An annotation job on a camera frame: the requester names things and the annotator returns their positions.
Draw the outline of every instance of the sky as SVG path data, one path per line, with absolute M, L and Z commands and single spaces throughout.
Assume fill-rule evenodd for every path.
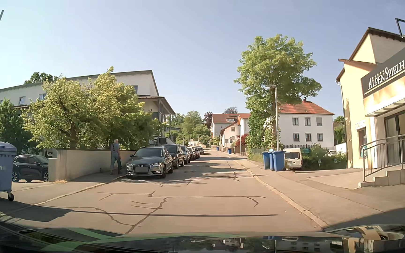
M 0 89 L 33 72 L 77 77 L 152 70 L 176 113 L 245 108 L 233 80 L 254 37 L 304 43 L 323 89 L 308 98 L 343 115 L 335 79 L 367 27 L 398 33 L 401 0 L 0 0 Z M 401 29 L 405 33 L 405 24 Z

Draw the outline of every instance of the road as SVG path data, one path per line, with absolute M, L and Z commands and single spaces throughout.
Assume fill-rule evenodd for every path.
M 320 230 L 239 166 L 236 158 L 208 152 L 166 179 L 121 178 L 12 213 L 11 222 L 123 234 Z

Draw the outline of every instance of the man walking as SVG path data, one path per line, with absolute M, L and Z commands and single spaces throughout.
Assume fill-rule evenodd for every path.
M 121 171 L 121 155 L 120 155 L 120 145 L 118 144 L 118 139 L 115 139 L 110 145 L 110 174 L 112 174 L 112 169 L 115 169 L 115 160 L 118 162 L 118 174 Z

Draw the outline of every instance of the sidewalk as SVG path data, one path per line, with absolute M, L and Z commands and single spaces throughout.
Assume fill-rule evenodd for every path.
M 347 190 L 307 179 L 311 171 L 264 170 L 261 168 L 263 165 L 244 156 L 224 152 L 217 154 L 238 158 L 236 161 L 255 174 L 256 178 L 311 212 L 330 228 L 405 224 L 405 185 Z M 319 172 L 332 175 L 338 170 Z
M 12 183 L 14 201 L 7 199 L 7 193 L 0 193 L 0 216 L 30 208 L 51 200 L 62 198 L 80 191 L 110 183 L 125 175 L 124 170 L 119 175 L 110 172 L 94 173 L 76 178 L 69 182 L 32 182 Z

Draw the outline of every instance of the awning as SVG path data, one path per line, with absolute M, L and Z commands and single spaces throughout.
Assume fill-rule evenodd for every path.
M 376 110 L 376 111 L 374 111 L 374 112 L 371 112 L 371 113 L 369 113 L 369 114 L 367 114 L 367 115 L 365 115 L 365 116 L 366 116 L 366 117 L 379 116 L 379 115 L 381 115 L 381 114 L 384 114 L 384 113 L 389 112 L 389 111 L 391 111 L 391 110 L 397 109 L 397 108 L 399 108 L 399 107 L 401 107 L 401 106 L 404 106 L 404 105 L 405 105 L 405 98 L 403 98 L 403 99 L 400 100 L 400 101 L 396 101 L 396 102 L 394 102 L 394 103 L 392 103 L 392 104 L 389 104 L 389 105 L 387 105 L 387 106 L 384 106 L 383 108 L 381 108 L 381 109 L 379 109 L 379 110 Z

